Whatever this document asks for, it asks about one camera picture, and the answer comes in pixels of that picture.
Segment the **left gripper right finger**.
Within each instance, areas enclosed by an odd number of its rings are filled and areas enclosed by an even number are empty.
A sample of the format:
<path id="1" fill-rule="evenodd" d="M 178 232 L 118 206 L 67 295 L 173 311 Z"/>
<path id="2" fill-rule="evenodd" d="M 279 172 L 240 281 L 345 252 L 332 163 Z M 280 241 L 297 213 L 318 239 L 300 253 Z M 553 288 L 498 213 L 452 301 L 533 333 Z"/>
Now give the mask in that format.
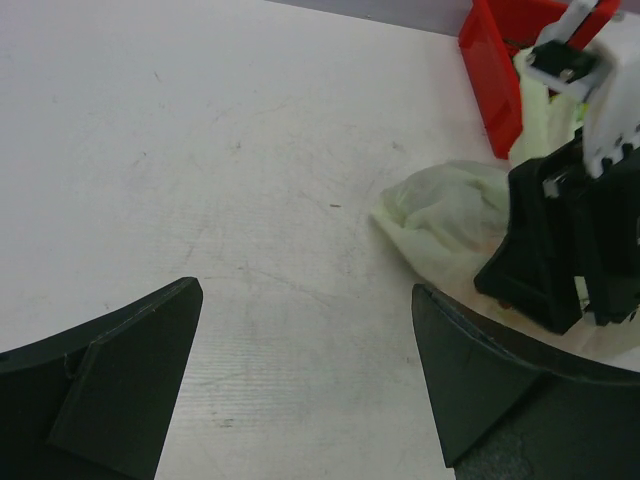
<path id="1" fill-rule="evenodd" d="M 638 478 L 638 373 L 551 347 L 429 284 L 414 286 L 411 309 L 456 478 Z"/>

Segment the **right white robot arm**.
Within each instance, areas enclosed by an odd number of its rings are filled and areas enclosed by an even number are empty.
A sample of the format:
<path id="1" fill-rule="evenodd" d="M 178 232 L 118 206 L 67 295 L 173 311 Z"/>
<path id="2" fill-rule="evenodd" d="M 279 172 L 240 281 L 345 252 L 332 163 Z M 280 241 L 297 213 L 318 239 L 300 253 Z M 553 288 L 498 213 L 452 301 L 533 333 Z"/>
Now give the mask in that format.
<path id="1" fill-rule="evenodd" d="M 639 62 L 549 41 L 523 78 L 586 110 L 571 138 L 509 172 L 506 236 L 476 289 L 557 334 L 585 313 L 621 323 L 639 305 Z"/>

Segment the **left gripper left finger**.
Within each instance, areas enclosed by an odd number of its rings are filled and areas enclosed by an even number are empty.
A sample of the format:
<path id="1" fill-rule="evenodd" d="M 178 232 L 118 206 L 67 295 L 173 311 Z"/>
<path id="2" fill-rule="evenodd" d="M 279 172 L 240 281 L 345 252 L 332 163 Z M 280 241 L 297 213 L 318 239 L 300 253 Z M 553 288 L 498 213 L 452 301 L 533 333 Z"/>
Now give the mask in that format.
<path id="1" fill-rule="evenodd" d="M 2 353 L 2 478 L 154 478 L 202 304 L 183 277 Z"/>

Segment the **pale green plastic bag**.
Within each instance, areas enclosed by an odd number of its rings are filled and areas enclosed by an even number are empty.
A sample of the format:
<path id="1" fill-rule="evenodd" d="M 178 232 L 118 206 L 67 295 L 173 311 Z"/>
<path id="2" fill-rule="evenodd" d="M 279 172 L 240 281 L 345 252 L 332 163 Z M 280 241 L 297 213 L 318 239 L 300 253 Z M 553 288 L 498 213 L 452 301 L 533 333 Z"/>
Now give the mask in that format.
<path id="1" fill-rule="evenodd" d="M 615 56 L 639 62 L 634 40 L 595 41 Z M 577 100 L 523 78 L 525 56 L 513 56 L 523 129 L 507 168 L 451 161 L 419 171 L 384 190 L 372 216 L 411 267 L 436 288 L 496 323 L 569 353 L 629 370 L 639 367 L 639 305 L 620 324 L 599 326 L 585 313 L 566 333 L 548 331 L 515 308 L 477 291 L 474 279 L 503 241 L 509 220 L 508 174 L 529 158 L 571 138 L 586 110 Z"/>

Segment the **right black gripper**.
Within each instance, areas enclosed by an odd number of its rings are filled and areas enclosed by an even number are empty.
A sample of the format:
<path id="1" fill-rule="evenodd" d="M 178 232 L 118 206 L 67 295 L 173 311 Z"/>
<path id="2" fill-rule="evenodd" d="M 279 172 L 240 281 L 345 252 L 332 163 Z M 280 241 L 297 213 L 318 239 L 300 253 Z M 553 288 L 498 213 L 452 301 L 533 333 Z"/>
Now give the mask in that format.
<path id="1" fill-rule="evenodd" d="M 585 312 L 620 324 L 639 305 L 639 151 L 592 178 L 582 133 L 508 174 L 506 235 L 474 279 L 477 291 L 564 334 Z"/>

